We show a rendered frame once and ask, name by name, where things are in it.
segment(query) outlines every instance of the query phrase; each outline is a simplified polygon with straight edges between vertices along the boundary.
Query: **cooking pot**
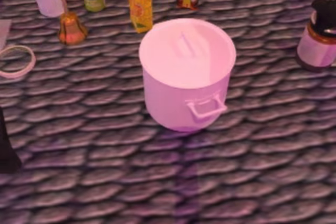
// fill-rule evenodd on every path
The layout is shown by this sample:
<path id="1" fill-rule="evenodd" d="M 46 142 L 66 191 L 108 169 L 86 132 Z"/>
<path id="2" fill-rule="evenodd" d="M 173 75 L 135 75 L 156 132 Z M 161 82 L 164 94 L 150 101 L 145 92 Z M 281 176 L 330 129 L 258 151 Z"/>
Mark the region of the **cooking pot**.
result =
<path id="1" fill-rule="evenodd" d="M 222 112 L 236 49 L 219 27 L 198 19 L 158 23 L 139 49 L 147 111 L 175 131 L 197 131 Z"/>

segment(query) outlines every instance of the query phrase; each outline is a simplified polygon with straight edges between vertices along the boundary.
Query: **white ring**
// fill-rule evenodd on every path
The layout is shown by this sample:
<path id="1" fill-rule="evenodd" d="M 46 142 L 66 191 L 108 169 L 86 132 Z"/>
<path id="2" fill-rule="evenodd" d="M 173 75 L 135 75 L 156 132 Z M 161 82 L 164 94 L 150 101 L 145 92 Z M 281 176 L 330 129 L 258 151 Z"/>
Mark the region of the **white ring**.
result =
<path id="1" fill-rule="evenodd" d="M 31 60 L 30 63 L 22 70 L 17 71 L 17 72 L 3 72 L 0 71 L 0 76 L 7 78 L 7 79 L 15 79 L 15 78 L 19 78 L 21 76 L 24 76 L 25 74 L 27 74 L 28 72 L 30 72 L 33 67 L 35 66 L 36 63 L 36 57 L 34 52 L 26 46 L 10 46 L 5 48 L 4 50 L 0 51 L 0 58 L 2 56 L 4 56 L 5 54 L 7 54 L 9 51 L 24 51 L 24 52 L 28 52 L 30 54 Z"/>

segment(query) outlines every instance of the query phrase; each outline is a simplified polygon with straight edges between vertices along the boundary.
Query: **paper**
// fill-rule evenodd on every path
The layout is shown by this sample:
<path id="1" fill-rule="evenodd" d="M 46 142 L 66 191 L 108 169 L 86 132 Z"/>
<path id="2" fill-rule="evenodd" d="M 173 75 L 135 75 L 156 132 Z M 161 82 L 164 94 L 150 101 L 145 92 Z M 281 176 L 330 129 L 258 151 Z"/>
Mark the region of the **paper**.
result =
<path id="1" fill-rule="evenodd" d="M 10 19 L 0 19 L 0 51 L 4 49 L 6 45 L 11 24 L 12 21 Z"/>

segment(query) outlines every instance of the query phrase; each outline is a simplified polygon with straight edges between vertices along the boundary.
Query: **bell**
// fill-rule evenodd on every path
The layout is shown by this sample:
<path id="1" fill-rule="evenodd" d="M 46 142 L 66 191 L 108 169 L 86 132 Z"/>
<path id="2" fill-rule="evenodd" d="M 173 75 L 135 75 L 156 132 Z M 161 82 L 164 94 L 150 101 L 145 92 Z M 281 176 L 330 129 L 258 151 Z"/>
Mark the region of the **bell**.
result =
<path id="1" fill-rule="evenodd" d="M 88 30 L 80 23 L 74 12 L 63 13 L 59 22 L 58 39 L 63 44 L 74 45 L 82 42 L 88 36 Z"/>
<path id="2" fill-rule="evenodd" d="M 0 108 L 0 174 L 16 173 L 22 162 L 10 144 L 3 110 Z"/>

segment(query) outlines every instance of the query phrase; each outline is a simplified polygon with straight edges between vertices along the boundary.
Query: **juice carton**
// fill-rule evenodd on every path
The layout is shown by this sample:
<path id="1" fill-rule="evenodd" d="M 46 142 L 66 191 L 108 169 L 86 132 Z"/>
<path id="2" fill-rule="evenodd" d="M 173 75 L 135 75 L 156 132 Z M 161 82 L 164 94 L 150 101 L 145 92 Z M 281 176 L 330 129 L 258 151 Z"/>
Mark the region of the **juice carton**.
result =
<path id="1" fill-rule="evenodd" d="M 129 0 L 131 20 L 138 33 L 143 33 L 153 27 L 152 0 Z"/>

